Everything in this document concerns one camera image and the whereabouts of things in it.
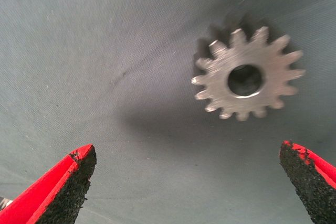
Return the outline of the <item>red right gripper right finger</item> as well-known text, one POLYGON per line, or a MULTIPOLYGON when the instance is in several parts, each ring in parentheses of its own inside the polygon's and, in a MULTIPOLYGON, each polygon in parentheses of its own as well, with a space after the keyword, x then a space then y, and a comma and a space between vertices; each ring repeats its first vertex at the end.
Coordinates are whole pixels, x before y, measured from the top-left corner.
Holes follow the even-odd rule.
POLYGON ((279 158, 313 223, 335 223, 335 166, 290 141, 283 141, 279 158))

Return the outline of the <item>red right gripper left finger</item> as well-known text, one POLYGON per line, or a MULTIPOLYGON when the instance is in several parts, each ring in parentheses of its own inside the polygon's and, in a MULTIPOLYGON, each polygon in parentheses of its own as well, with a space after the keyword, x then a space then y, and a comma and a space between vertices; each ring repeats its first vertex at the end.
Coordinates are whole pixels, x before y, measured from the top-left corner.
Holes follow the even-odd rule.
POLYGON ((1 210, 1 223, 75 223, 96 163, 92 144, 73 150, 1 210))

